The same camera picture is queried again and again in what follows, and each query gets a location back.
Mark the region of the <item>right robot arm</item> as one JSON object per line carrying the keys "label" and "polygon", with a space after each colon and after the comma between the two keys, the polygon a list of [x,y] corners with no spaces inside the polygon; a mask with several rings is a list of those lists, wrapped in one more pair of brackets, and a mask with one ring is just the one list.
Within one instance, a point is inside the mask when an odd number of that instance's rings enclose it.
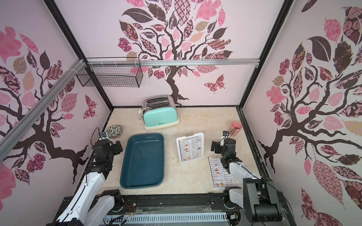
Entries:
{"label": "right robot arm", "polygon": [[250,223],[283,220],[277,189],[267,178],[258,177],[246,168],[236,156],[236,140],[223,138],[219,142],[212,141],[211,151],[221,155],[221,166],[241,183],[241,187],[227,187],[224,190],[225,203],[233,203],[242,208]]}

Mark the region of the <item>old menu sheet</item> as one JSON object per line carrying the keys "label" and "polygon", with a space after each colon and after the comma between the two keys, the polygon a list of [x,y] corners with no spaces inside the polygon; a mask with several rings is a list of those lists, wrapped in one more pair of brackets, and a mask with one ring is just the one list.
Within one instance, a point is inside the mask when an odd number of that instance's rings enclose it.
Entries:
{"label": "old menu sheet", "polygon": [[237,185],[236,178],[229,174],[223,167],[221,163],[221,156],[209,156],[208,162],[214,190],[220,190]]}

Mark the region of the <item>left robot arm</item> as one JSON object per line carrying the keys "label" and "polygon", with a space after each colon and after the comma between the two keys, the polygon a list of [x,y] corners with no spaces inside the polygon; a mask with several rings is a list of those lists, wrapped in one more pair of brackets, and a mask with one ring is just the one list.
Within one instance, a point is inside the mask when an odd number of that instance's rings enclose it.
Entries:
{"label": "left robot arm", "polygon": [[100,139],[92,147],[94,162],[85,170],[81,186],[64,211],[49,226],[98,226],[114,207],[121,209],[123,199],[118,189],[97,195],[113,167],[114,156],[123,151],[120,141]]}

